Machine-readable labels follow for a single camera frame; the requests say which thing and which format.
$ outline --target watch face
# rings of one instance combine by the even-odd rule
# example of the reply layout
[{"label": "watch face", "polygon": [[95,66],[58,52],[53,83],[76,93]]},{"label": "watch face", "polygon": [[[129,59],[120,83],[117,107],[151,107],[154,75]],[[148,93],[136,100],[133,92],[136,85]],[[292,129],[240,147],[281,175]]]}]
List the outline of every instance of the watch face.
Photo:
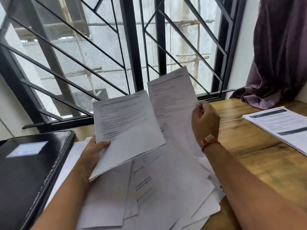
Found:
[{"label": "watch face", "polygon": [[210,142],[212,142],[213,140],[215,140],[215,138],[214,138],[214,136],[213,135],[208,135],[207,137],[206,137],[206,140],[210,143]]}]

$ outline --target forearm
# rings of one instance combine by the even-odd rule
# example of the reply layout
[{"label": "forearm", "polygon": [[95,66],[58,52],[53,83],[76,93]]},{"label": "forearm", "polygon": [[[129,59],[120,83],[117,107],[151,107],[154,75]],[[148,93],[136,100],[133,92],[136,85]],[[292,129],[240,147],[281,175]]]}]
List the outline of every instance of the forearm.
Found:
[{"label": "forearm", "polygon": [[228,201],[245,229],[306,229],[307,214],[247,170],[223,146],[205,149]]},{"label": "forearm", "polygon": [[88,181],[74,167],[31,230],[75,230]]}]

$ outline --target wristwatch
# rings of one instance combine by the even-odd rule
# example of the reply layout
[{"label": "wristwatch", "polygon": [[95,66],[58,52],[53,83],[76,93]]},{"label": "wristwatch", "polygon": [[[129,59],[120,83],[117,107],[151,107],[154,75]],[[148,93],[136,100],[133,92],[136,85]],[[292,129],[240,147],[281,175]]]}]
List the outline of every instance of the wristwatch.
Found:
[{"label": "wristwatch", "polygon": [[202,145],[201,150],[203,151],[205,149],[205,147],[208,147],[212,143],[221,144],[220,142],[217,141],[217,139],[213,135],[210,134],[205,139],[203,139],[201,141],[201,145]]}]

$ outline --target desk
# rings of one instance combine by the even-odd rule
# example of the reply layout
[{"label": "desk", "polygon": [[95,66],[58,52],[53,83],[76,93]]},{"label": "desk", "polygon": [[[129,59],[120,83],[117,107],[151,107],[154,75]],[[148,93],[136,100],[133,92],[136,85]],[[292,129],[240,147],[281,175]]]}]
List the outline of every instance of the desk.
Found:
[{"label": "desk", "polygon": [[[212,105],[221,116],[221,144],[253,174],[307,212],[307,157],[242,118],[258,109],[238,99]],[[307,116],[305,103],[294,101],[285,106]],[[79,140],[94,135],[94,125],[72,130]],[[202,228],[209,229],[241,229],[226,197],[221,202],[221,211],[211,216]]]}]

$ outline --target stack of paper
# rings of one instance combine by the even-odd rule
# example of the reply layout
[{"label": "stack of paper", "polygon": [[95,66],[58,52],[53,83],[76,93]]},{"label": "stack of paper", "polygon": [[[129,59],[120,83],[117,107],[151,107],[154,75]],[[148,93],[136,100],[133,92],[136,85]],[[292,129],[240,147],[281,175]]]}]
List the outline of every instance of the stack of paper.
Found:
[{"label": "stack of paper", "polygon": [[[198,101],[187,69],[149,82],[148,91],[94,103],[96,141],[112,143],[92,173],[77,229],[201,229],[220,211],[224,192],[191,128]],[[82,147],[72,148],[55,191]]]},{"label": "stack of paper", "polygon": [[282,142],[307,155],[307,117],[284,106],[244,115],[244,119],[262,128]]}]

